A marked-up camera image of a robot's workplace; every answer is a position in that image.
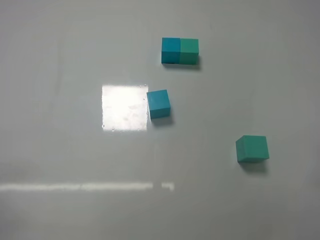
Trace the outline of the green template cube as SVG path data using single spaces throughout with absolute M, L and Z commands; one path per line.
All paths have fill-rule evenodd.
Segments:
M 199 40 L 196 38 L 180 38 L 181 65 L 197 65 L 199 58 Z

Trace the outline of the blue template cube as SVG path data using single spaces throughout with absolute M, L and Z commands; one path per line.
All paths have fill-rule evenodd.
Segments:
M 161 42 L 161 63 L 178 64 L 180 62 L 181 39 L 163 37 Z

